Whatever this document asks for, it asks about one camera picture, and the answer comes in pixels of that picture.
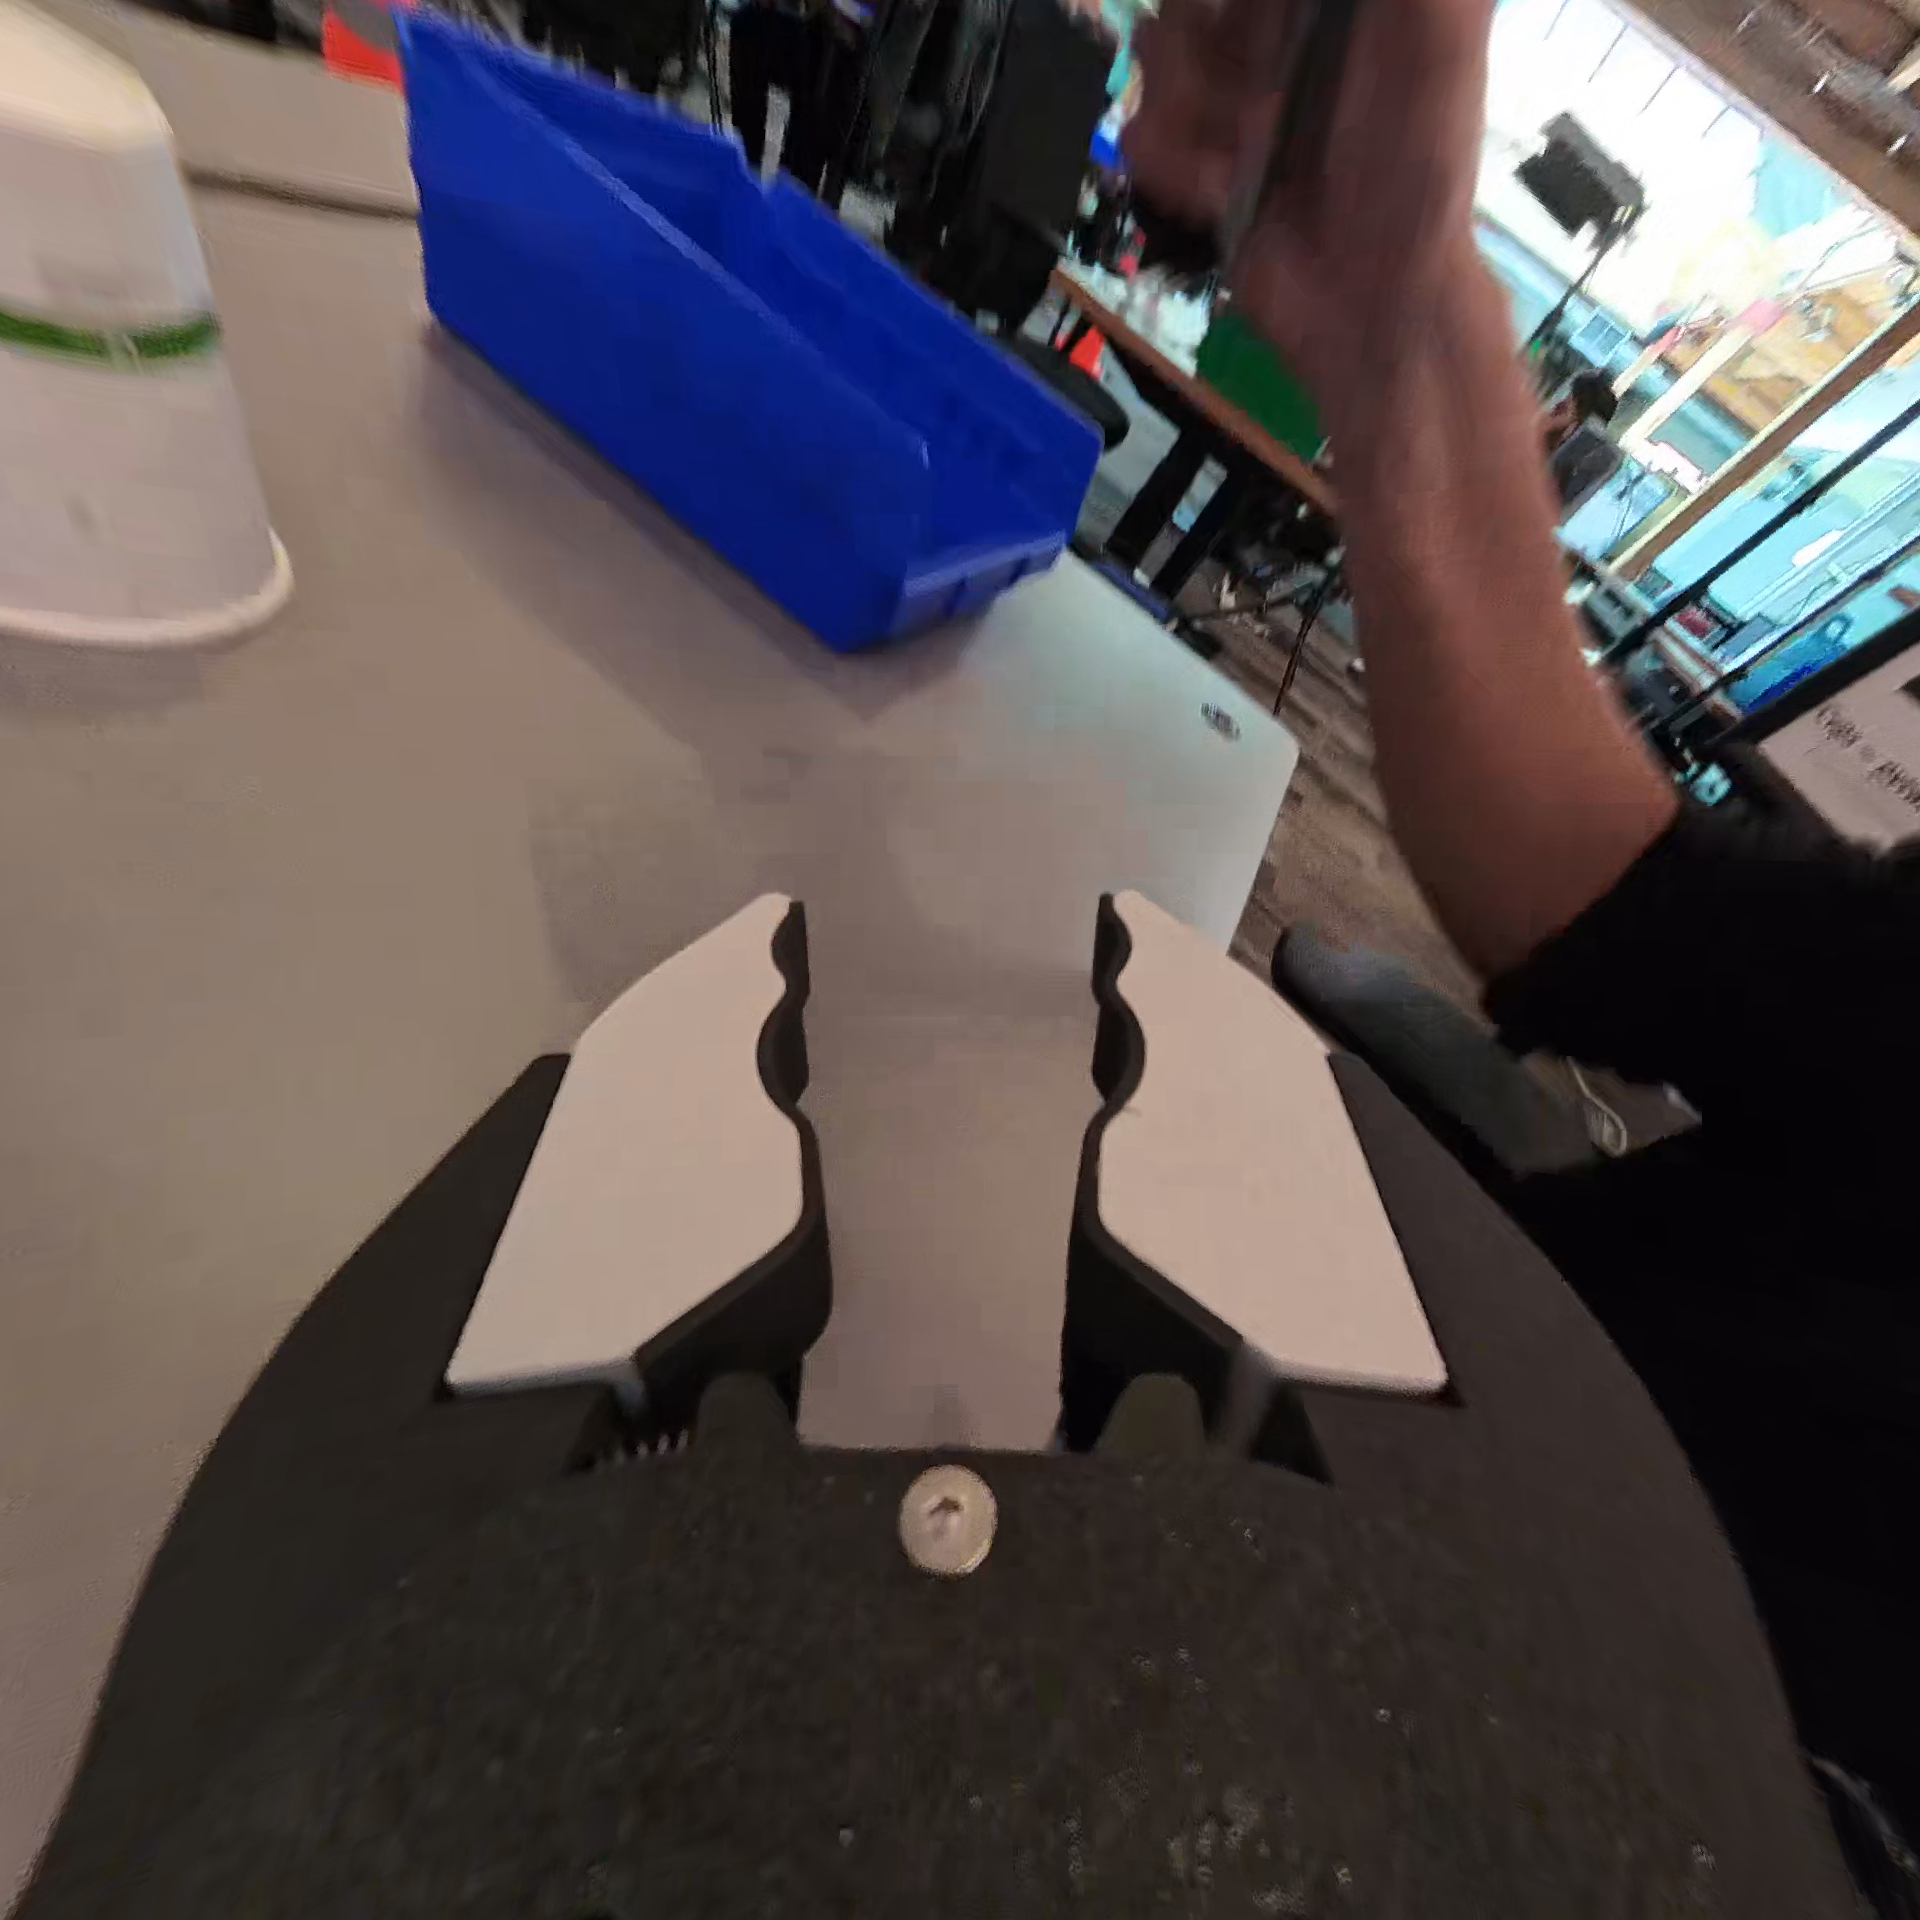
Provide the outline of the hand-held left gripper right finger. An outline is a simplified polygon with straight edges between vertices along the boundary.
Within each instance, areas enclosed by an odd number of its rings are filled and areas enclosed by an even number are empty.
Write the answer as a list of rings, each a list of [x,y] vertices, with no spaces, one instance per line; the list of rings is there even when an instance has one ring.
[[[1326,1476],[1302,1394],[1445,1403],[1451,1374],[1341,1077],[1271,986],[1139,890],[1096,909],[1062,1448],[1145,1379],[1203,1439]]]

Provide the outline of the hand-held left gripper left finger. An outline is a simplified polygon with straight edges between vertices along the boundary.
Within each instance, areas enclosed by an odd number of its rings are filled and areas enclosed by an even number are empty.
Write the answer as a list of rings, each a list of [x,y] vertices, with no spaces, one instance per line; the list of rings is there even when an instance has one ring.
[[[453,1345],[453,1397],[604,1389],[653,1445],[744,1375],[799,1422],[835,1304],[808,996],[805,902],[760,893],[597,1014]]]

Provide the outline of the blue plastic bin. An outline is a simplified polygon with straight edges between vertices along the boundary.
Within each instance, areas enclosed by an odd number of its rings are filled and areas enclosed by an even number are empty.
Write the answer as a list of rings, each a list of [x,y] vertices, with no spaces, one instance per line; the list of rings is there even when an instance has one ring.
[[[396,23],[427,305],[829,651],[1069,547],[1069,397],[742,149],[436,11]]]

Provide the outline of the white paper cup green band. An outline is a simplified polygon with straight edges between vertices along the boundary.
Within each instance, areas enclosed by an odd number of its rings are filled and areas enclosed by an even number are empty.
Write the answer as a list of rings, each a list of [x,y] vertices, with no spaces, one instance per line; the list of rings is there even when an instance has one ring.
[[[175,131],[127,59],[5,4],[5,635],[221,644],[292,586]]]

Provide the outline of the person's right hand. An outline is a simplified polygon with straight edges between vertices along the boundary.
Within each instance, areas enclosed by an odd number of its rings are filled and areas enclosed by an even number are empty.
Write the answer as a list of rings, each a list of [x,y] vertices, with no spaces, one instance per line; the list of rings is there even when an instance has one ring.
[[[1418,331],[1477,259],[1492,6],[1356,4],[1326,131],[1277,176],[1320,4],[1166,1],[1134,31],[1121,148],[1136,203],[1208,242],[1239,310],[1324,404]]]

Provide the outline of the black office chair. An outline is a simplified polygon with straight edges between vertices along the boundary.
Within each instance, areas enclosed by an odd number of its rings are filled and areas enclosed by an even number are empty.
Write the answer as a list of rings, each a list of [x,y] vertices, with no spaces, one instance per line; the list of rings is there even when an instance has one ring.
[[[1302,923],[1271,951],[1275,990],[1366,1067],[1481,1186],[1602,1162],[1578,1101],[1399,959]]]
[[[1078,365],[1066,350],[1026,336],[1003,336],[1001,345],[1099,429],[1105,451],[1114,451],[1129,440],[1133,431],[1129,410],[1096,373]]]

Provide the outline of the black studio light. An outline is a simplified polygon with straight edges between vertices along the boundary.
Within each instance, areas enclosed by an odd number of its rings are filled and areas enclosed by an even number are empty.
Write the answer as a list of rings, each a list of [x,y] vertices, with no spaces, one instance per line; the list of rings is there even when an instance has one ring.
[[[1566,110],[1542,124],[1515,177],[1569,237],[1589,234],[1597,243],[1613,243],[1644,215],[1641,177]]]

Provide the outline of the green plastic bin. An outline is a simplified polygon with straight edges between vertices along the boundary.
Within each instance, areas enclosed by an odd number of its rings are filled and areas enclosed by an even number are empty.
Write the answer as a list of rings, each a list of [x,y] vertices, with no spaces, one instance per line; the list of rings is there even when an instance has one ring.
[[[1236,308],[1216,301],[1194,353],[1196,375],[1295,458],[1313,466],[1326,443],[1305,380]]]

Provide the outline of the wooden desk black legs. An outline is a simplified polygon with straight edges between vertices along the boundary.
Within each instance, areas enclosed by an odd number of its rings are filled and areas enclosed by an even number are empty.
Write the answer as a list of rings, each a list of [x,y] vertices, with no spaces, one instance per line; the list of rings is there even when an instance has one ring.
[[[1174,428],[1173,450],[1148,473],[1116,520],[1103,555],[1130,570],[1139,584],[1174,604],[1188,580],[1208,562],[1251,507],[1269,494],[1284,496],[1333,521],[1333,486],[1277,440],[1264,425],[1211,385],[1185,359],[1168,353],[1124,310],[1099,291],[1092,272],[1066,258],[1049,273],[1062,314],[1100,333],[1129,373],[1146,373],[1146,404]],[[1211,461],[1221,466],[1218,486],[1176,540],[1158,570],[1146,576],[1163,535],[1170,534],[1188,488]]]

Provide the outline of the framed marker sign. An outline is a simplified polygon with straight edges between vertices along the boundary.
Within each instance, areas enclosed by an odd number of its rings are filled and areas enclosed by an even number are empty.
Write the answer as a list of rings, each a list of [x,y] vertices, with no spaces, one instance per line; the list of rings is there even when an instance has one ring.
[[[1761,758],[1841,839],[1918,841],[1918,646],[1770,732]]]

